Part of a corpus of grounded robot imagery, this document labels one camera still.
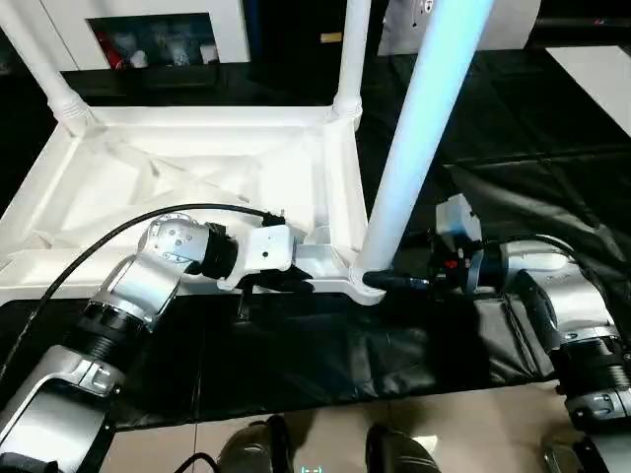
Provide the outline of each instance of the person's foot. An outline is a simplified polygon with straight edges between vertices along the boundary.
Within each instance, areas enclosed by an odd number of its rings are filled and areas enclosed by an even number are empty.
[[[293,473],[292,458],[285,420],[272,416],[230,437],[217,463],[222,473]]]
[[[374,425],[366,437],[368,473],[440,473],[432,455],[401,432]]]

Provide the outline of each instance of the black fabric mat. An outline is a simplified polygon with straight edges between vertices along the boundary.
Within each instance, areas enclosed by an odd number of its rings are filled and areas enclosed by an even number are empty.
[[[365,70],[357,143],[369,209],[413,61],[411,56],[377,58]],[[155,76],[129,71],[68,77],[91,104],[330,103],[337,71],[319,66],[282,70],[242,64]],[[187,80],[175,86],[177,77]],[[33,83],[16,88],[32,90]],[[15,112],[16,118],[4,123],[5,130],[16,132],[0,151],[6,162],[19,164],[5,182],[7,196],[51,129],[40,99],[34,92],[31,112]],[[25,148],[18,137],[29,133],[34,138]],[[434,226],[435,205],[449,195],[446,182],[452,180],[480,215],[487,235],[546,233],[583,252],[604,278],[615,315],[626,326],[631,322],[627,284],[598,259],[631,256],[625,212],[631,200],[630,158],[631,139],[547,53],[478,53],[395,266],[424,274],[427,250],[418,236]],[[3,386],[2,399],[61,339],[84,305],[50,304]],[[249,323],[235,323],[237,305],[238,298],[224,296],[181,298],[170,307],[129,375],[117,405],[120,429],[551,376],[525,315],[505,310],[500,297],[428,301],[422,295],[391,294],[377,306],[361,307],[337,295],[260,296],[253,299]],[[32,306],[0,307],[0,359]]]

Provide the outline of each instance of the cabinet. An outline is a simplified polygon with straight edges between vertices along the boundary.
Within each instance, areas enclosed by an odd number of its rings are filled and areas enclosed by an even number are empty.
[[[241,0],[6,0],[61,71],[249,61]]]

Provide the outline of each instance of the red object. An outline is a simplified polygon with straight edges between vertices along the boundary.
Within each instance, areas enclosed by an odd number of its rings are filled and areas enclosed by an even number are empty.
[[[109,37],[107,37],[107,34],[105,32],[95,32],[95,36],[99,41],[99,46],[103,50],[105,59],[107,59],[107,62],[109,63],[109,67],[112,69],[124,69],[125,61],[122,56],[116,52],[116,49],[114,49],[114,46],[109,40]]]

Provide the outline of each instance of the beige floor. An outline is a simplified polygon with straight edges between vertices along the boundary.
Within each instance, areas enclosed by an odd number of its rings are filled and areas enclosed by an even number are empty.
[[[295,467],[360,473],[370,425],[390,425],[434,444],[444,473],[536,473],[544,436],[571,430],[555,383],[443,394],[285,414],[298,447]],[[252,420],[233,419],[116,435],[103,473],[171,473],[193,451],[216,457],[230,435]],[[197,463],[195,472],[206,472]]]

